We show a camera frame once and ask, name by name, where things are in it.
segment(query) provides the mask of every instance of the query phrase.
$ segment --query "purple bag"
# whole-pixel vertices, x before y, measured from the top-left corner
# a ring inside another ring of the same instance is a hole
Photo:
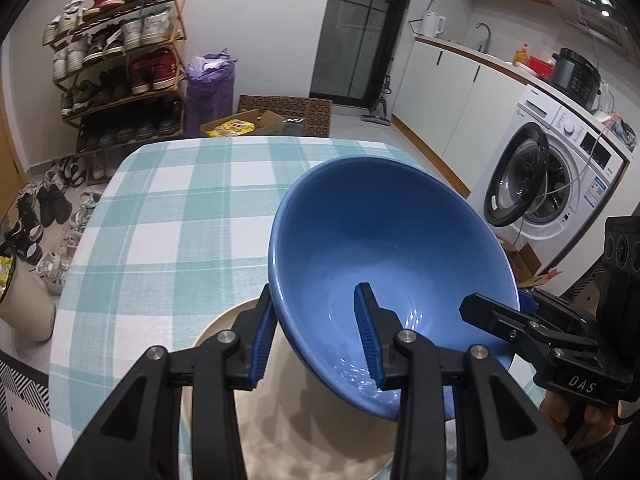
[[[227,49],[191,59],[187,67],[188,139],[200,136],[201,125],[233,114],[237,61]]]

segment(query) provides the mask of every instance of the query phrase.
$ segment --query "faucet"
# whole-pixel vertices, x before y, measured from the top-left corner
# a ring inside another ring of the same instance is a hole
[[[484,51],[482,50],[482,44],[480,45],[480,48],[478,48],[480,52],[482,52],[483,54],[486,54],[487,51],[489,50],[489,45],[491,44],[491,29],[489,28],[489,25],[487,25],[484,22],[480,22],[476,25],[476,28],[480,28],[480,27],[486,27],[486,31],[489,33],[489,35],[486,38],[486,43],[484,44]]]

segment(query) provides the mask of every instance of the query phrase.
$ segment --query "human hand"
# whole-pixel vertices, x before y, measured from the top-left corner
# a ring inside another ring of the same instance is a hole
[[[587,424],[591,424],[591,429],[574,449],[593,446],[607,438],[609,433],[613,431],[613,428],[616,427],[613,422],[613,410],[613,408],[610,410],[601,410],[594,406],[587,406],[584,410],[584,421]],[[546,421],[561,440],[566,437],[566,427],[564,423],[569,418],[570,411],[569,403],[566,399],[553,392],[548,391],[540,403],[540,413],[544,415]]]

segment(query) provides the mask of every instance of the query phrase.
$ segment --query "blue bowl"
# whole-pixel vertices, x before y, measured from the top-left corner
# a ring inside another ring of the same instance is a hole
[[[301,176],[276,213],[269,245],[274,307],[300,359],[353,406],[398,418],[399,392],[369,377],[353,290],[369,282],[378,303],[436,345],[483,344],[511,365],[511,346],[462,321],[479,292],[519,310],[507,258],[485,222],[440,181],[387,158],[334,158]],[[447,418],[453,400],[445,390]]]

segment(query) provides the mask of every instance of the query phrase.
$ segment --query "shoe rack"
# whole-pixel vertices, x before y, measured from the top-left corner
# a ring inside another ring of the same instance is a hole
[[[48,43],[48,45],[55,51],[57,48],[62,46],[66,41],[69,41],[72,36],[75,34],[82,34],[86,32],[90,32],[94,29],[100,28],[101,26],[105,26],[109,22],[115,22],[120,18],[126,17],[134,17],[133,15],[136,12],[142,12],[143,9],[147,9],[149,7],[156,7],[161,5],[173,4],[174,6],[174,23],[173,30],[171,33],[171,37],[159,43],[141,45],[137,48],[124,50],[123,54],[116,56],[107,56],[99,59],[97,62],[91,63],[88,66],[83,66],[80,70],[68,74],[65,78],[54,81],[54,85],[59,88],[62,92],[68,92],[68,90],[78,83],[79,77],[86,72],[95,71],[96,68],[104,67],[108,65],[110,68],[114,65],[121,64],[124,60],[124,65],[129,67],[130,62],[133,59],[141,56],[146,52],[151,52],[153,50],[157,50],[162,47],[169,47],[174,53],[176,59],[177,70],[174,78],[174,82],[168,88],[164,88],[161,90],[149,90],[146,92],[142,92],[140,94],[132,94],[124,99],[115,100],[108,104],[102,106],[90,106],[89,108],[82,110],[80,112],[71,113],[68,116],[62,118],[62,121],[66,124],[69,124],[78,129],[78,135],[81,134],[82,123],[81,118],[95,114],[96,112],[100,112],[102,110],[107,110],[108,108],[115,108],[121,105],[125,105],[134,101],[146,100],[151,98],[157,98],[159,96],[174,94],[177,95],[182,102],[185,101],[184,89],[181,85],[182,81],[186,78],[186,66],[184,62],[184,46],[185,41],[187,40],[186,28],[184,27],[183,20],[183,10],[186,4],[186,0],[137,0],[135,2],[131,2],[129,4],[125,4],[117,7],[116,9],[108,10],[107,12],[102,12],[97,16],[92,17],[91,19],[82,22],[77,27],[72,30],[65,32],[62,35],[58,35],[53,41]],[[82,150],[77,152],[77,156],[83,156],[86,159],[87,165],[87,183],[88,184],[100,184],[102,182],[108,182],[108,178],[100,179],[100,180],[92,180],[92,165],[94,162],[94,155],[98,152],[107,152],[113,148],[118,148],[122,146],[126,146],[128,148],[136,148],[137,146],[141,146],[143,144],[151,144],[153,142],[162,142],[165,140],[179,139],[182,137],[182,131],[184,129],[184,106],[182,107],[182,116],[180,125],[180,130],[169,136],[153,136],[148,139],[133,139],[129,142],[123,144],[116,144],[115,146],[111,146],[110,148],[98,148],[96,150]]]

